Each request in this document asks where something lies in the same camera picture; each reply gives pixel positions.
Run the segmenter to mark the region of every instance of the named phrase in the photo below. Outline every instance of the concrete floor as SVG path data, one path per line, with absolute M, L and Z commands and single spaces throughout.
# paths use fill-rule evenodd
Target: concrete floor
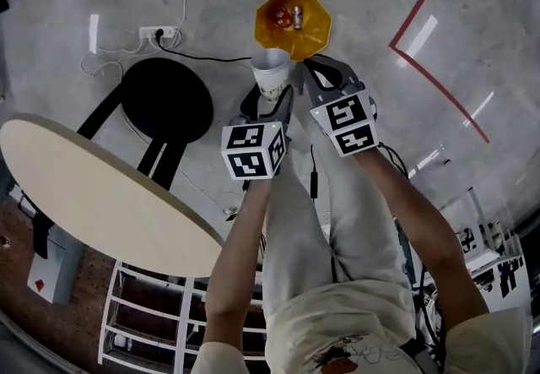
M 182 16 L 182 0 L 9 1 L 11 8 L 0 16 L 9 89 L 3 112 L 37 113 L 73 129 L 120 77 L 113 65 L 95 78 L 80 72 L 79 61 L 94 37 L 104 48 L 133 49 L 140 26 L 178 24 Z M 258 48 L 254 11 L 264 1 L 188 0 L 178 49 L 200 56 L 249 56 Z M 372 88 L 382 141 L 400 153 L 409 169 L 425 164 L 412 180 L 436 205 L 474 186 L 489 219 L 512 226 L 537 207 L 538 0 L 426 0 L 397 44 L 406 51 L 419 36 L 427 38 L 414 59 L 474 115 L 489 143 L 433 82 L 389 48 L 417 0 L 320 1 L 333 16 L 324 52 L 351 64 Z M 152 51 L 146 46 L 141 53 Z M 91 71 L 104 61 L 120 61 L 128 68 L 137 60 L 98 52 L 85 59 L 84 67 Z M 229 120 L 231 103 L 252 86 L 253 78 L 242 63 L 181 61 L 208 86 L 215 118 L 208 134 L 188 147 L 183 174 L 178 173 L 171 191 L 225 236 L 230 223 L 223 209 L 240 204 L 241 184 L 229 179 L 219 154 L 221 127 Z M 296 124 L 291 127 L 293 156 L 307 182 L 310 145 Z M 94 140 L 132 165 L 146 149 L 120 112 Z M 329 212 L 322 186 L 317 208 L 325 223 Z

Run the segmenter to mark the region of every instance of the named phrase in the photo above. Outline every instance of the pegboard wall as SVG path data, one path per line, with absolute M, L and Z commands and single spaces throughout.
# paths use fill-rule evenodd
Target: pegboard wall
M 0 208 L 0 236 L 11 247 L 0 247 L 0 309 L 26 333 L 65 360 L 88 372 L 115 372 L 97 363 L 103 307 L 114 259 L 92 248 L 83 250 L 69 305 L 56 306 L 26 286 L 34 257 L 30 219 L 17 204 Z

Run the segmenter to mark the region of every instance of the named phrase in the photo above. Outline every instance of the round wooden table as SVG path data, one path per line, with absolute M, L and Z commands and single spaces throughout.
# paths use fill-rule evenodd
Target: round wooden table
M 44 117 L 0 130 L 8 168 L 51 220 L 113 258 L 161 274 L 209 276 L 223 243 L 196 212 L 99 145 Z

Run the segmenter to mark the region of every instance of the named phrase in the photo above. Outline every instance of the soda can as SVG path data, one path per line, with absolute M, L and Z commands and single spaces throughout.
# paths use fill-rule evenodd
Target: soda can
M 303 11 L 300 5 L 296 5 L 293 8 L 293 29 L 302 29 Z
M 290 18 L 289 11 L 287 11 L 284 6 L 279 7 L 274 13 L 273 20 L 279 27 L 283 28 L 287 28 L 293 23 L 293 20 Z

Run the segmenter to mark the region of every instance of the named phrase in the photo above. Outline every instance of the red tape line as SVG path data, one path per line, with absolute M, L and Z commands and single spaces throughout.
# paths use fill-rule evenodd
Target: red tape line
M 410 14 L 407 16 L 402 26 L 397 31 L 396 35 L 391 40 L 389 47 L 393 51 L 395 51 L 399 56 L 403 57 L 403 59 L 409 62 L 410 65 L 413 68 L 415 68 L 419 73 L 421 73 L 428 81 L 430 81 L 430 83 L 432 83 L 432 85 L 434 85 L 457 108 L 457 110 L 459 110 L 462 113 L 462 115 L 471 123 L 471 125 L 478 131 L 482 139 L 486 143 L 489 143 L 489 138 L 485 134 L 485 132 L 482 130 L 482 128 L 474 121 L 473 117 L 467 112 L 467 110 L 465 110 L 465 107 L 463 107 L 459 103 L 459 101 L 456 98 L 454 98 L 454 96 L 448 91 L 448 89 L 445 86 L 443 86 L 442 83 L 439 80 L 437 80 L 433 75 L 431 75 L 422 65 L 420 65 L 412 57 L 410 57 L 405 51 L 402 51 L 399 48 L 397 48 L 397 43 L 402 39 L 403 34 L 405 34 L 408 27 L 413 22 L 414 18 L 416 17 L 416 14 L 422 8 L 422 5 L 424 5 L 424 2 L 425 0 L 416 1 Z

